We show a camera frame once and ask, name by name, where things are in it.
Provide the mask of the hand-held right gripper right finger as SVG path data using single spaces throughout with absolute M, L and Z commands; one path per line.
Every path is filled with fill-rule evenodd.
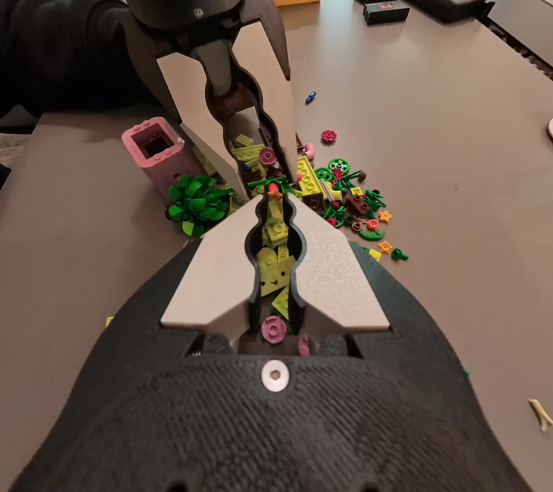
M 301 200 L 287 195 L 287 247 L 295 259 L 288 313 L 294 334 L 327 337 L 390 330 L 352 244 Z

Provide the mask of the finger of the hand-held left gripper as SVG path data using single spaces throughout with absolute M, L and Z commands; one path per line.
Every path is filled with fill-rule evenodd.
M 158 67 L 181 119 L 181 127 L 217 169 L 242 202 L 250 200 L 238 163 L 231 155 L 222 125 L 211 114 L 207 100 L 207 73 L 202 63 L 181 53 L 157 59 Z
M 297 182 L 296 116 L 291 83 L 285 77 L 262 22 L 241 27 L 232 45 L 236 65 L 253 84 L 259 121 L 270 132 L 273 150 L 287 176 Z

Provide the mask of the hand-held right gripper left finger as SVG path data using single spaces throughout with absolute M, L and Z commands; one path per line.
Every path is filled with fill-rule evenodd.
M 239 343 L 250 327 L 255 278 L 245 243 L 259 222 L 262 199 L 253 198 L 204 235 L 161 317 L 163 327 L 222 334 L 231 345 Z

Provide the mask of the pink round toy stud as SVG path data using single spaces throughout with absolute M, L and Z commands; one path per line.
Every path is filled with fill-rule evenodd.
M 279 344 L 287 336 L 287 324 L 280 316 L 269 316 L 263 321 L 261 332 L 265 341 Z

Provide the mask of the pink toy brick pot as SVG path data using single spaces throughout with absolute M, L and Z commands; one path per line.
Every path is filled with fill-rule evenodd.
M 169 198 L 169 187 L 176 184 L 177 178 L 200 174 L 184 139 L 161 116 L 133 126 L 122 134 L 121 140 L 135 164 L 165 198 Z

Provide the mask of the pile of small toy bricks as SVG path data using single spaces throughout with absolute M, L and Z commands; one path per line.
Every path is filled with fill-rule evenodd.
M 291 256 L 287 247 L 289 235 L 289 228 L 287 226 L 287 195 L 294 194 L 284 194 L 284 196 L 279 200 L 272 200 L 267 194 L 259 195 L 263 197 L 255 210 L 258 215 L 259 222 L 254 226 L 254 229 L 249 232 L 245 243 L 247 256 L 255 267 L 254 290 L 248 303 L 250 327 L 245 333 L 250 330 L 258 330 L 261 326 L 262 297 L 260 294 L 260 271 L 257 264 L 257 254 L 263 247 L 269 247 L 278 254 L 279 258 Z M 197 240 L 194 243 L 197 248 L 200 241 L 201 240 Z M 378 292 L 377 277 L 375 275 L 372 277 L 370 276 L 370 267 L 375 266 L 377 269 L 381 269 L 381 267 L 379 267 L 377 261 L 368 254 L 368 251 L 362 248 L 359 244 L 356 244 L 355 242 L 350 243 L 352 244 L 354 252 L 356 253 L 356 256 L 360 261 L 368 280 L 370 281 L 377 299 L 379 300 L 384 313 L 391 324 L 390 330 L 388 330 L 391 331 L 393 327 L 391 322 L 391 308 L 386 308 L 385 306 L 384 290 Z

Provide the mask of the green leafy brick plant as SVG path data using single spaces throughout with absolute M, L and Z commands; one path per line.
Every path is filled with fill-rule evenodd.
M 183 232 L 200 238 L 225 219 L 234 189 L 220 186 L 215 178 L 182 175 L 169 186 L 166 217 L 181 225 Z

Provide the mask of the green toy stem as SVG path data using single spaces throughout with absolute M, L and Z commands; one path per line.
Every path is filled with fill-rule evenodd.
M 285 189 L 289 186 L 289 181 L 286 177 L 277 177 L 277 178 L 266 178 L 258 181 L 253 181 L 247 183 L 247 187 L 254 189 L 256 187 L 262 186 L 264 191 L 272 190 L 271 186 L 275 185 L 281 193 L 284 193 Z

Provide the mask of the person's left forearm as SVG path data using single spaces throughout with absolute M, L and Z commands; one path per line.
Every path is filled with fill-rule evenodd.
M 1 117 L 159 107 L 130 60 L 120 0 L 1 0 Z

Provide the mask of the person's left hand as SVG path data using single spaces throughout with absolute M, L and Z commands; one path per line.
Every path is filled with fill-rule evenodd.
M 254 96 L 245 88 L 231 90 L 223 96 L 214 96 L 210 111 L 219 120 L 225 120 L 238 112 L 254 107 Z

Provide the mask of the lime face print tile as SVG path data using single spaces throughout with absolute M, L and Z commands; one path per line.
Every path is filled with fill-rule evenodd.
M 279 258 L 273 249 L 263 247 L 257 254 L 261 297 L 285 288 L 289 284 L 290 273 L 295 263 L 293 256 Z

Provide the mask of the long wide lime plate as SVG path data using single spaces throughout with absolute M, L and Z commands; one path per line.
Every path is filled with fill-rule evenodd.
M 306 156 L 298 158 L 297 172 L 301 176 L 301 179 L 298 177 L 298 186 L 304 196 L 317 193 L 322 193 L 325 196 L 325 191 Z

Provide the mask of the tan twig toy piece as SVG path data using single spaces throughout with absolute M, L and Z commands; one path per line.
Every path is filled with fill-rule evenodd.
M 553 425 L 552 417 L 549 415 L 549 413 L 547 413 L 547 411 L 538 399 L 528 399 L 528 403 L 537 417 L 540 430 L 543 433 L 549 432 L 549 430 L 552 429 Z

